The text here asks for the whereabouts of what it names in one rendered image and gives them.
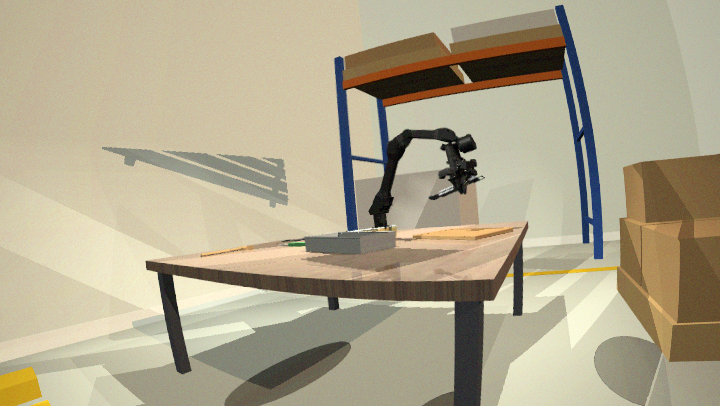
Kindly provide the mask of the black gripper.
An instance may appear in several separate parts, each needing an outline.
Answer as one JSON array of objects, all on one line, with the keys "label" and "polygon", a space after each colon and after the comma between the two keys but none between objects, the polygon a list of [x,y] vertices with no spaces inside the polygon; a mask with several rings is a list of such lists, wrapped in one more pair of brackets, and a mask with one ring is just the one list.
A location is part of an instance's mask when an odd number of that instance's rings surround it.
[{"label": "black gripper", "polygon": [[[456,171],[456,160],[459,158],[460,161],[462,161],[464,158],[461,158],[460,155],[451,155],[448,157],[448,161],[446,164],[449,164],[449,167],[446,167],[438,172],[439,179],[445,179],[447,175],[450,176],[448,181],[458,190],[460,194],[466,194],[467,186],[462,186],[462,183],[470,178],[470,176],[476,176],[477,170],[475,169],[469,169],[468,171],[464,171],[466,169],[460,169],[459,171]],[[462,188],[463,187],[463,188]]]}]

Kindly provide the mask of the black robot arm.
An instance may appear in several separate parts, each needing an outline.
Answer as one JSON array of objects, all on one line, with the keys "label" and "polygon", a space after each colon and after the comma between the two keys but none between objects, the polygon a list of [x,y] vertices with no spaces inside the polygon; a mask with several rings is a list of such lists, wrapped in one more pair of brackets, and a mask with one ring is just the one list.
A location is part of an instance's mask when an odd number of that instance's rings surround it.
[{"label": "black robot arm", "polygon": [[[467,134],[464,137],[458,137],[454,131],[443,127],[432,131],[406,129],[393,140],[388,141],[388,161],[381,188],[375,195],[373,204],[368,211],[369,214],[374,217],[375,227],[373,228],[390,226],[387,226],[386,213],[389,213],[389,208],[392,206],[394,199],[394,197],[391,196],[391,189],[398,167],[397,164],[403,156],[406,147],[410,145],[410,141],[413,138],[435,139],[448,142],[448,144],[442,144],[442,146],[439,147],[441,150],[446,151],[447,159],[451,155],[460,155],[460,152],[467,153],[477,149],[476,142],[472,138],[471,134]],[[459,158],[457,158],[455,166],[456,171],[459,171],[460,169],[466,169],[466,171],[468,171],[469,169],[477,167],[477,161],[476,159],[471,159],[470,161],[463,159],[463,161],[460,161]]]}]

